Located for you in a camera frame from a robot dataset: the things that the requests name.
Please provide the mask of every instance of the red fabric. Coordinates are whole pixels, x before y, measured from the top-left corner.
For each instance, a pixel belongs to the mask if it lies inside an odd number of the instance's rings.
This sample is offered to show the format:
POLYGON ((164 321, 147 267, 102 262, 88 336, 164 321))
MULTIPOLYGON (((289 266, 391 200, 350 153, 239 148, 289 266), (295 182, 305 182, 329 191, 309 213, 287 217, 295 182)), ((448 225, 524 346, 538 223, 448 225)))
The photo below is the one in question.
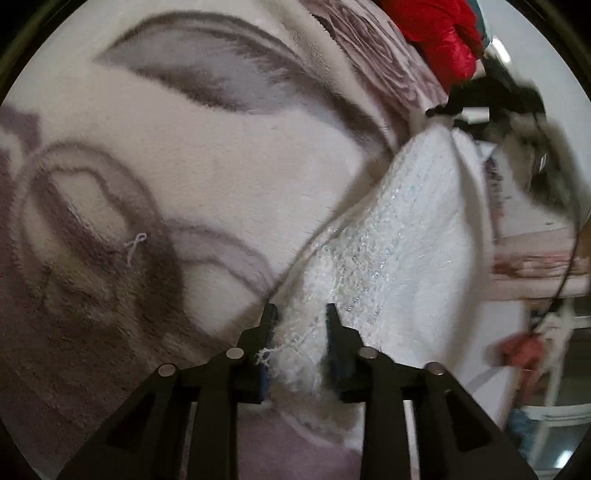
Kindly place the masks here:
POLYGON ((499 345, 504 365, 521 368, 519 386, 522 402, 527 402, 536 390, 540 379, 537 368, 544 359, 545 350, 541 337, 536 333, 517 333, 499 345))
POLYGON ((382 0, 381 6, 406 39, 420 46, 446 92, 472 78, 482 40, 466 0, 382 0))

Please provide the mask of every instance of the patterned blanket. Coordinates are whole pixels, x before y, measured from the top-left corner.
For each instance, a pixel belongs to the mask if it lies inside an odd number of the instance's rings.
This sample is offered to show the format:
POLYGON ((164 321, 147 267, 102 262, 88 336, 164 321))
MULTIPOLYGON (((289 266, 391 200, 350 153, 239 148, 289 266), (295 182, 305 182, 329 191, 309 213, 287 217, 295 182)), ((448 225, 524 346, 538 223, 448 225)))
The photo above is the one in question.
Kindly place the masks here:
MULTIPOLYGON (((232 345, 444 99, 369 0, 84 4, 0 106, 0 410, 31 463, 232 345)), ((243 480, 358 476, 289 422, 241 419, 243 480)))

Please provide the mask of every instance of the screw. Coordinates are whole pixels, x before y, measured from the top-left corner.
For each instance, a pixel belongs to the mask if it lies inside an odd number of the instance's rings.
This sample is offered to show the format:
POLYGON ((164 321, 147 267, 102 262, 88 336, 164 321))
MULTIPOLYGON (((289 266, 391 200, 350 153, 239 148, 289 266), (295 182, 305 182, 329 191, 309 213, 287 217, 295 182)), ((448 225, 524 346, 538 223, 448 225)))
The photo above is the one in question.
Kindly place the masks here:
POLYGON ((158 375, 161 377, 170 377, 171 375, 174 375, 176 370, 177 368, 173 364, 160 365, 160 368, 158 369, 158 375))
POLYGON ((226 356, 232 360, 238 360, 239 358, 242 358, 242 355, 244 355, 244 350, 238 347, 230 348, 230 350, 226 352, 226 356))
POLYGON ((445 373, 445 367, 438 362, 429 362, 425 365, 425 369, 433 375, 443 375, 445 373))
POLYGON ((359 349, 359 356, 371 360, 378 357, 378 351, 370 346, 364 346, 359 349))

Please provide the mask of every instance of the white thread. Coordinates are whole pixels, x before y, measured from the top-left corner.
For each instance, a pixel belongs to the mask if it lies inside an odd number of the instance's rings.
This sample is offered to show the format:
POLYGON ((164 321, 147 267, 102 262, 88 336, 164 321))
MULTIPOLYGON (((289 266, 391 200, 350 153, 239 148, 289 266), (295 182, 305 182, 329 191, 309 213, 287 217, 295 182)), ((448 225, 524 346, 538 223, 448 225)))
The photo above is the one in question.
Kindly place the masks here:
POLYGON ((145 233, 138 233, 135 238, 131 242, 127 242, 125 244, 125 248, 129 247, 129 251, 127 252, 127 266, 131 266, 131 259, 134 256, 135 249, 137 248, 138 244, 141 242, 145 242, 148 239, 148 235, 145 233))

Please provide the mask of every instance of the plush fabric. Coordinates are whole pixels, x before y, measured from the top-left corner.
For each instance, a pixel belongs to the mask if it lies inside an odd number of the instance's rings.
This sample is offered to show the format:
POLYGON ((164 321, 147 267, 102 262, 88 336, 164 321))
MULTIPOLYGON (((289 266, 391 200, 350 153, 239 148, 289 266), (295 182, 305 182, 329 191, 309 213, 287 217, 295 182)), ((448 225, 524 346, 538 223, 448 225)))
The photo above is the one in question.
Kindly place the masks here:
MULTIPOLYGON (((409 111, 445 99, 375 5, 327 9, 89 0, 10 90, 0 410, 40 472, 159 364, 202 363, 256 324, 299 253, 380 181, 409 111)), ((355 477, 358 452, 268 415, 241 417, 261 442, 239 438, 260 455, 242 480, 279 459, 285 479, 355 477)))
POLYGON ((366 345, 422 367, 462 363, 492 264, 482 158, 439 121, 414 137, 367 197, 331 223, 274 301, 272 399, 317 434, 361 449, 361 408, 326 377, 326 303, 366 345))

